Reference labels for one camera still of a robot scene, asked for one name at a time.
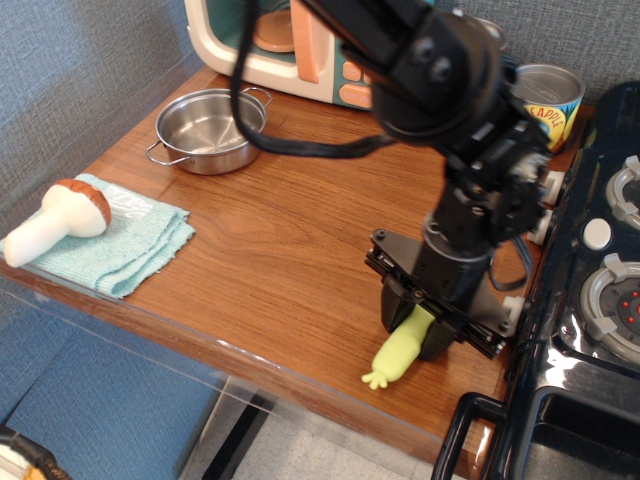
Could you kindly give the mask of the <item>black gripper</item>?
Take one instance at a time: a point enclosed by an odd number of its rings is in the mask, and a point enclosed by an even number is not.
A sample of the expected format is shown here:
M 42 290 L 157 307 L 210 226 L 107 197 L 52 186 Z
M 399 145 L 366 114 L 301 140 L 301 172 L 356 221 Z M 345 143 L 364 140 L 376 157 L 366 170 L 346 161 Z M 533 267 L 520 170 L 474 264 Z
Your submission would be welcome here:
M 394 332 L 415 306 L 435 316 L 419 360 L 437 360 L 454 342 L 466 342 L 489 359 L 501 353 L 514 322 L 489 289 L 492 250 L 457 251 L 431 227 L 421 240 L 377 229 L 371 241 L 366 264 L 382 278 L 386 331 Z

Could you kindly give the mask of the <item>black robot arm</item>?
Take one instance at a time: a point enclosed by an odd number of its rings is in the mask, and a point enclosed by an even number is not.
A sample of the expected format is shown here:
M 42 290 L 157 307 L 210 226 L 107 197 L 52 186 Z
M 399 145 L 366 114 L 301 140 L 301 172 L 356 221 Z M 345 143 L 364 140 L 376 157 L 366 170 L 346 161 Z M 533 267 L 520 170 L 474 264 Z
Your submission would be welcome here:
M 455 341 L 496 356 L 514 322 L 492 296 L 496 249 L 522 244 L 544 214 L 547 136 L 512 86 L 516 70 L 476 19 L 423 1 L 312 1 L 309 9 L 370 77 L 372 112 L 392 139 L 445 159 L 445 186 L 420 239 L 379 229 L 368 265 L 396 332 L 421 306 L 432 361 Z

